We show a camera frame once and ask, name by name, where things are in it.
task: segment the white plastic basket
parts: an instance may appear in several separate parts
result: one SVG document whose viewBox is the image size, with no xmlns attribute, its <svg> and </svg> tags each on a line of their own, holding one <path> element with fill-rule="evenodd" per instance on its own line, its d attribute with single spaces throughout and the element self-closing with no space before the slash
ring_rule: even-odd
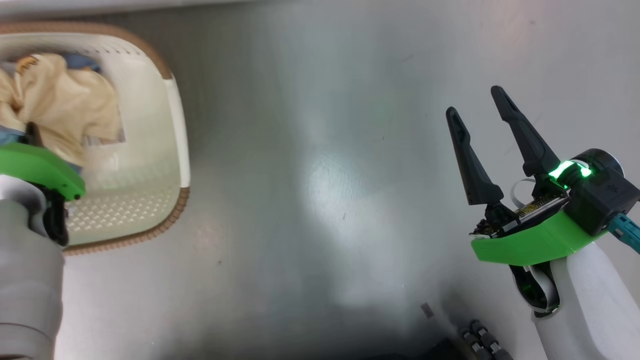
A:
<svg viewBox="0 0 640 360">
<path fill-rule="evenodd" d="M 69 247 L 82 254 L 144 241 L 179 218 L 189 196 L 180 94 L 162 58 L 141 38 L 103 24 L 0 25 L 0 60 L 31 53 L 96 60 L 120 101 L 124 143 L 87 147 L 86 196 L 69 204 Z"/>
</svg>

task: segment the gray floor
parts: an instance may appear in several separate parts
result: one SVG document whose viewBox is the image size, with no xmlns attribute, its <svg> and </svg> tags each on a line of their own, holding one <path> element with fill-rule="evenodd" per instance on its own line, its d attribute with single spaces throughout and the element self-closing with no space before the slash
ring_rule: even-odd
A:
<svg viewBox="0 0 640 360">
<path fill-rule="evenodd" d="M 468 244 L 483 210 L 466 205 L 444 111 L 505 190 L 522 159 L 496 84 L 560 157 L 601 147 L 640 183 L 639 6 L 275 1 L 94 19 L 166 56 L 193 186 L 165 235 L 68 258 L 56 358 L 417 354 L 474 316 L 518 360 L 544 359 L 507 267 Z M 637 256 L 601 244 L 640 299 Z"/>
</svg>

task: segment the beige cloth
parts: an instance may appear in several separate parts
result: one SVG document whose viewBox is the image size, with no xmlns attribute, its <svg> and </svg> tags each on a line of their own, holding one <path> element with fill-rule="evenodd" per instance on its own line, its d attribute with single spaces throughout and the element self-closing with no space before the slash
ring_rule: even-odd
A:
<svg viewBox="0 0 640 360">
<path fill-rule="evenodd" d="M 43 145 L 63 160 L 85 166 L 83 139 L 118 140 L 118 98 L 109 82 L 90 70 L 67 69 L 57 54 L 18 61 L 13 79 L 0 70 L 0 125 L 24 131 L 38 124 Z"/>
</svg>

